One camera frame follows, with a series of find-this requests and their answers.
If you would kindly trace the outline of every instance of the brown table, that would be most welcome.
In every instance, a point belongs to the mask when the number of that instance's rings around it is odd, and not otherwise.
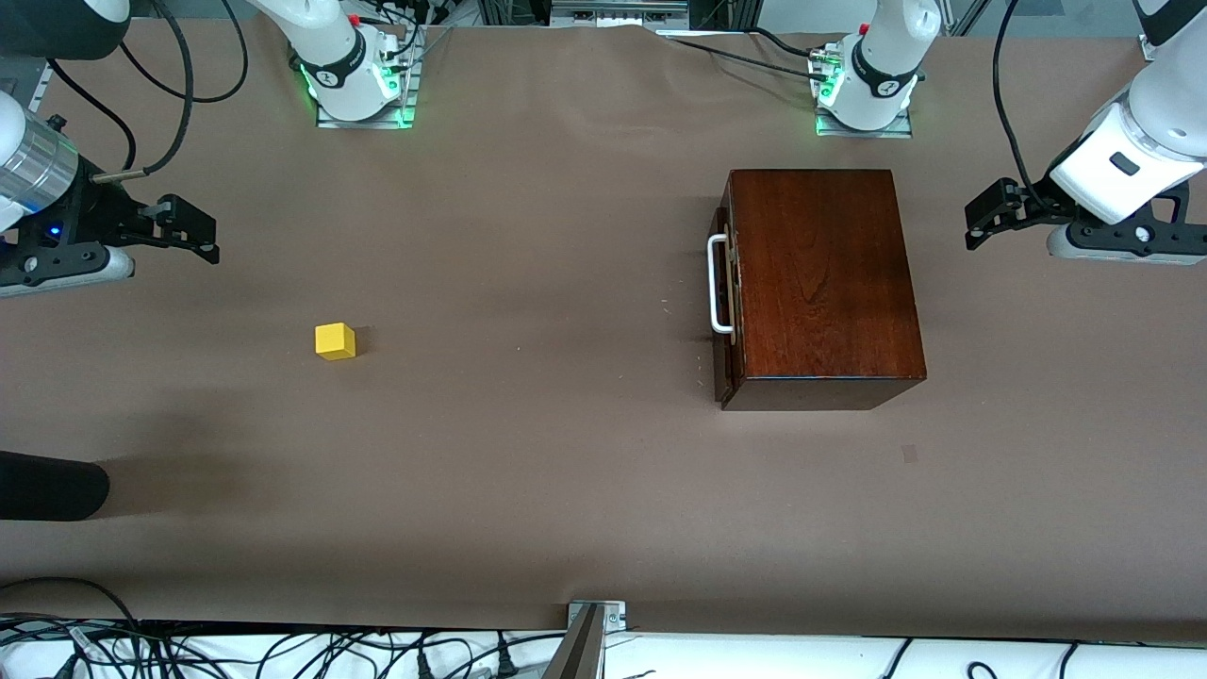
[[[229,27],[185,28],[218,92]],[[117,486],[109,519],[0,526],[4,576],[91,576],[147,617],[538,627],[606,597],[646,630],[1207,636],[1207,267],[1054,259],[1045,229],[964,251],[964,203],[1014,174],[989,42],[938,41],[915,137],[868,141],[816,137],[791,76],[635,28],[459,30],[413,130],[320,130],[281,36],[249,34],[246,89],[129,183],[212,212],[222,263],[141,248],[133,280],[4,302],[0,446]],[[130,43],[179,69],[164,25]],[[119,55],[68,65],[158,157],[179,103]],[[1011,41],[1036,175],[1141,65]],[[62,84],[41,110],[119,163]],[[894,171],[925,385],[716,408],[706,228],[760,166]],[[365,356],[313,355],[337,320]]]

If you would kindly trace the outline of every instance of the drawer handle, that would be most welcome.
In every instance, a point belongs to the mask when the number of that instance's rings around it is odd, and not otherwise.
[[[733,334],[733,324],[721,324],[721,314],[717,312],[717,262],[713,258],[717,242],[729,242],[729,235],[715,233],[709,236],[709,317],[712,320],[712,329],[721,334]]]

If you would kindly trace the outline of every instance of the wooden cabinet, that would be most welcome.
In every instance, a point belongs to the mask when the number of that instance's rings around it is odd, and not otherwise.
[[[926,380],[888,170],[734,170],[709,252],[725,410],[868,410]]]

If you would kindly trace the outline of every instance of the white robot link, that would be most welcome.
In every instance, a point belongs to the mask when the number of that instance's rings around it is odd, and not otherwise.
[[[1059,257],[1193,264],[1207,256],[1207,227],[1185,221],[1186,180],[1207,166],[1207,2],[1133,2],[1156,46],[1153,63],[1098,109],[1043,178],[1031,182],[1020,159],[1022,186],[1003,177],[968,203],[969,250],[1003,230],[1051,223],[1048,250]],[[1172,203],[1168,221],[1154,200]]]
[[[880,0],[867,31],[839,41],[838,72],[817,105],[852,129],[887,127],[909,106],[922,57],[941,24],[934,0]]]
[[[398,41],[354,25],[338,0],[252,0],[288,36],[310,90],[332,117],[358,121],[400,96]],[[0,55],[100,59],[129,28],[129,0],[0,0]],[[0,297],[129,277],[122,247],[182,247],[218,262],[216,222],[175,194],[147,205],[62,133],[0,92]]]

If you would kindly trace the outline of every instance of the yellow block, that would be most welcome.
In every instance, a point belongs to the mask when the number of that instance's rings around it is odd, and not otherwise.
[[[314,353],[328,362],[355,359],[356,332],[344,322],[315,326]]]

